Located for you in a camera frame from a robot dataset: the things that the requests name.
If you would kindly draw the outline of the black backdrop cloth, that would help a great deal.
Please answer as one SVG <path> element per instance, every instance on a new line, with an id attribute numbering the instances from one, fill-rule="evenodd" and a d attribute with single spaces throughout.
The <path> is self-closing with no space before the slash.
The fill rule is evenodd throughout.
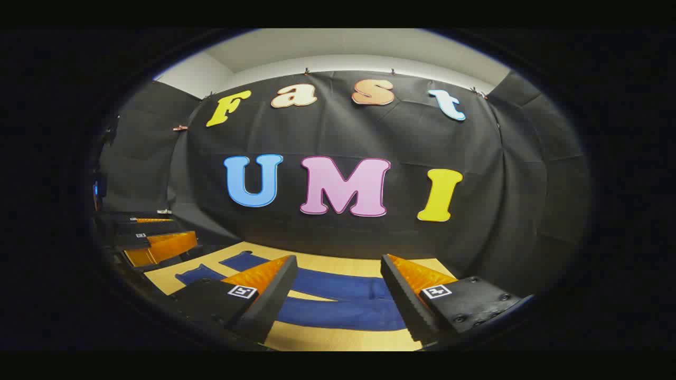
<path id="1" fill-rule="evenodd" d="M 184 131 L 174 131 L 178 125 Z M 350 178 L 391 166 L 386 214 L 324 198 L 308 215 L 302 159 Z M 121 109 L 100 159 L 104 209 L 169 209 L 212 244 L 247 241 L 327 257 L 435 258 L 521 296 L 564 277 L 592 186 L 584 149 L 555 104 L 515 72 L 487 100 L 436 80 L 333 71 L 261 80 L 198 101 L 152 82 Z"/>

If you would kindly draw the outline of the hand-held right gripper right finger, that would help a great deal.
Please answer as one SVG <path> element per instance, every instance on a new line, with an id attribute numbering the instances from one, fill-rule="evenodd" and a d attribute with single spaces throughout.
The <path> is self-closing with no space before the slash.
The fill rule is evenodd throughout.
<path id="1" fill-rule="evenodd" d="M 381 274 L 413 340 L 468 344 L 517 320 L 533 295 L 519 297 L 478 276 L 456 279 L 391 254 Z"/>

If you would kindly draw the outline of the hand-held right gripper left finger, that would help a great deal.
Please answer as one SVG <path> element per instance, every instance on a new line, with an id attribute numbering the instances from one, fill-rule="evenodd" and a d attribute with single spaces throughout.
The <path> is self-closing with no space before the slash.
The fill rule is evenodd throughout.
<path id="1" fill-rule="evenodd" d="M 169 299 L 190 321 L 263 344 L 297 273 L 296 257 L 287 255 L 225 279 L 198 279 Z"/>

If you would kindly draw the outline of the blue jeans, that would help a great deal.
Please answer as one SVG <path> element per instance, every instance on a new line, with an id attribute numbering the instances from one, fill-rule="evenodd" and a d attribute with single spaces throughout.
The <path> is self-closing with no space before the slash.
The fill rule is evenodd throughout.
<path id="1" fill-rule="evenodd" d="M 224 265 L 238 272 L 270 260 L 246 251 Z M 178 275 L 184 286 L 202 278 L 225 279 L 205 265 Z M 309 327 L 352 330 L 402 330 L 399 315 L 386 283 L 381 278 L 355 277 L 300 269 L 276 321 Z"/>

